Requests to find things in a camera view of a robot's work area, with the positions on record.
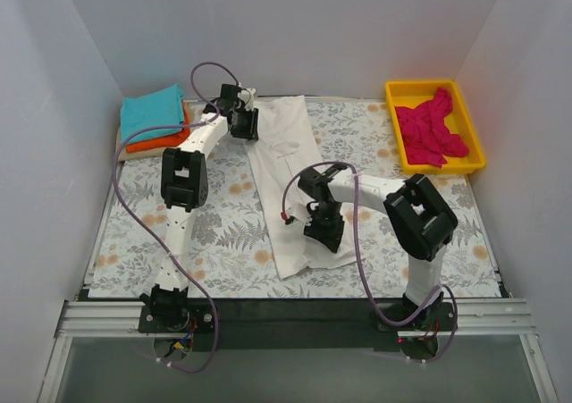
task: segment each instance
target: floral mat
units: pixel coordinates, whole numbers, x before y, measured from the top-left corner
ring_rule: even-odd
[[[382,104],[307,102],[315,142],[324,160],[355,164],[361,172],[403,178],[391,119]],[[207,160],[209,195],[200,208],[184,267],[218,298],[359,298],[364,291],[355,264],[306,269],[278,278],[262,206],[240,140],[225,137]],[[164,237],[166,211],[160,197],[161,159],[127,162],[122,193],[135,213]],[[499,297],[481,224],[462,175],[431,177],[458,217],[443,263],[442,280],[458,297]],[[352,218],[351,206],[342,210]],[[382,213],[358,214],[366,276],[376,297],[400,297],[408,279],[406,253]],[[136,298],[150,291],[165,254],[114,200],[100,247],[92,298]],[[189,289],[192,297],[201,296]]]

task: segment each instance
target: pink cloth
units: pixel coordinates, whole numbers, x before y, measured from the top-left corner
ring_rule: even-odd
[[[413,110],[396,106],[395,111],[410,164],[432,164],[441,168],[447,163],[443,155],[468,155],[468,147],[461,137],[450,133],[445,126],[445,117],[453,111],[453,101],[444,88],[437,88],[433,99]]]

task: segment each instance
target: white panel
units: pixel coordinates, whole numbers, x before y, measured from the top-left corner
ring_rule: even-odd
[[[488,155],[475,195],[560,401],[572,401],[571,56],[572,0],[498,0],[458,76]]]
[[[0,400],[31,402],[87,266],[121,97],[71,0],[0,14]]]
[[[261,95],[381,97],[389,78],[454,78],[495,0],[73,0],[125,95],[202,60]],[[201,70],[216,95],[221,71]]]

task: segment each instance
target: yellow tray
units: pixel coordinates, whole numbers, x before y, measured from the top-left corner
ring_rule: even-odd
[[[445,125],[451,133],[458,133],[468,147],[467,157],[449,157],[447,164],[442,168],[430,164],[409,164],[401,137],[400,124],[397,120],[396,106],[406,106],[415,108],[419,104],[433,99],[437,88],[447,89],[453,99],[453,112],[445,117]],[[468,111],[463,103],[463,98],[458,90],[457,84],[453,80],[396,80],[385,83],[385,95],[387,108],[393,120],[395,138],[397,138],[400,149],[401,168],[404,173],[471,173],[477,169],[484,168],[486,161],[483,150],[476,137],[473,123],[468,115]]]

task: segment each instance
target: cable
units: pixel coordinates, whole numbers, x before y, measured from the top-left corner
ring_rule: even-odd
[[[199,122],[199,123],[191,123],[191,124],[172,124],[172,125],[165,125],[165,126],[153,126],[150,128],[145,128],[142,130],[138,130],[135,133],[132,133],[129,135],[129,137],[127,137],[120,145],[119,148],[117,149],[117,151],[115,152],[115,157],[114,157],[114,166],[113,166],[113,172],[111,175],[111,182],[114,186],[114,192],[115,195],[117,196],[117,200],[119,201],[119,203],[123,206],[123,208],[125,208],[125,211],[127,212],[127,214],[129,214],[131,216],[131,218],[133,218],[133,220],[135,220],[135,222],[141,226],[143,229],[145,229],[145,231],[151,235],[151,237],[156,240],[159,245],[164,249],[164,251],[167,253],[167,255],[169,256],[169,258],[171,258],[172,263],[175,265],[175,267],[179,270],[179,272],[181,272],[183,274],[183,276],[185,278],[187,278],[190,283],[192,283],[195,287],[197,287],[201,293],[203,293],[203,295],[205,296],[206,300],[208,301],[208,304],[210,305],[212,311],[213,311],[213,320],[214,320],[214,340],[213,340],[213,347],[211,349],[211,352],[208,356],[208,358],[206,359],[205,363],[200,366],[197,369],[189,369],[188,367],[184,366],[184,365],[176,365],[173,364],[171,362],[167,362],[164,359],[161,359],[161,361],[163,361],[164,363],[178,369],[178,370],[182,370],[183,372],[186,372],[188,374],[198,374],[202,371],[204,371],[208,365],[211,363],[213,357],[215,356],[215,351],[216,351],[216,347],[218,346],[218,335],[219,335],[219,327],[218,327],[218,314],[216,313],[216,306],[215,306],[215,301],[213,300],[213,298],[210,297],[210,295],[206,292],[206,290],[192,277],[190,276],[190,274],[187,273],[187,271],[185,271],[185,269],[182,267],[182,265],[179,263],[179,261],[177,260],[177,258],[175,257],[174,253],[169,249],[169,247],[167,247],[167,245],[161,240],[161,237],[159,237],[159,235],[157,235],[149,226],[147,226],[143,220],[141,220],[139,217],[137,217],[137,215],[131,210],[131,208],[129,208],[129,206],[127,205],[127,202],[125,202],[125,199],[123,198],[123,195],[121,193],[121,191],[119,190],[119,181],[117,180],[117,165],[119,163],[119,154],[123,151],[123,149],[125,148],[125,146],[127,146],[127,144],[129,143],[129,141],[131,141],[133,138],[137,137],[138,135],[140,135],[141,133],[144,132],[149,132],[151,130],[157,130],[157,129],[186,129],[186,128],[197,128],[200,126],[205,126],[206,124],[213,122],[214,120],[216,120],[220,115],[221,115],[221,110],[218,108],[218,106],[216,106],[215,103],[213,103],[212,101],[209,101],[208,99],[206,99],[203,95],[201,95],[198,90],[197,87],[195,86],[195,72],[197,71],[198,68],[200,68],[201,66],[205,66],[205,65],[213,65],[213,66],[218,66],[219,68],[223,68],[226,72],[228,72],[228,74],[234,79],[234,81],[236,82],[237,86],[239,85],[239,81],[238,79],[234,76],[234,74],[225,66],[221,65],[220,63],[216,63],[216,62],[202,62],[199,63],[197,66],[195,66],[192,71],[190,72],[190,85],[193,87],[193,90],[195,91],[195,93],[197,94],[198,97],[200,97],[203,101],[205,101],[207,104],[210,104],[211,106],[214,107],[214,109],[216,110],[216,116],[213,117],[212,119],[206,121],[206,122]]]
[[[425,361],[436,361],[439,358],[442,357],[442,355],[445,353],[445,351],[447,349],[449,349],[449,346],[451,344],[451,342],[453,341],[453,338],[455,336],[455,331],[457,329],[457,320],[458,320],[458,311],[457,311],[457,301],[455,299],[455,296],[453,295],[453,292],[451,291],[450,287],[446,284],[441,284],[441,285],[436,285],[435,287],[433,287],[433,289],[429,292],[429,294],[427,295],[427,297],[423,300],[423,302],[421,303],[421,305],[415,310],[415,312],[413,314],[411,314],[410,316],[408,316],[406,319],[401,320],[401,321],[392,321],[389,318],[387,318],[383,312],[381,311],[381,309],[377,306],[377,304],[375,303],[375,299],[374,299],[374,295],[372,294],[372,291],[369,289],[369,284],[367,283],[367,278],[366,278],[366,273],[364,272],[364,266],[361,260],[361,253],[360,253],[360,249],[359,249],[359,235],[358,235],[358,206],[359,206],[359,177],[358,177],[358,170],[356,169],[356,167],[353,164],[348,164],[345,162],[340,162],[340,161],[327,161],[327,162],[320,162],[318,164],[312,164],[310,166],[307,166],[306,168],[302,169],[300,172],[298,172],[296,175],[294,175],[292,177],[292,179],[288,182],[288,184],[286,184],[286,188],[284,189],[284,193],[282,194],[282,217],[287,216],[286,214],[286,195],[288,194],[288,190],[290,188],[290,186],[293,184],[293,182],[305,171],[307,171],[308,169],[314,169],[317,166],[323,166],[323,165],[333,165],[333,164],[342,164],[345,165],[347,167],[350,168],[350,170],[353,172],[354,174],[354,216],[352,219],[352,227],[353,227],[353,231],[354,231],[354,248],[356,250],[356,263],[357,263],[357,270],[359,272],[359,278],[364,286],[364,291],[366,292],[367,298],[369,299],[370,304],[372,305],[372,308],[374,309],[374,312],[377,314],[377,316],[386,324],[392,326],[392,327],[401,327],[403,325],[407,325],[409,323],[411,323],[413,320],[415,320],[417,318],[417,316],[429,305],[430,300],[432,299],[432,297],[441,290],[441,288],[443,287],[444,289],[447,290],[447,292],[449,293],[450,297],[451,297],[451,301],[454,307],[454,312],[453,312],[453,330],[450,334],[449,339],[447,340],[447,343],[445,344],[445,346],[443,347],[443,350],[436,355],[435,357],[431,358],[430,360],[423,360],[423,362]]]

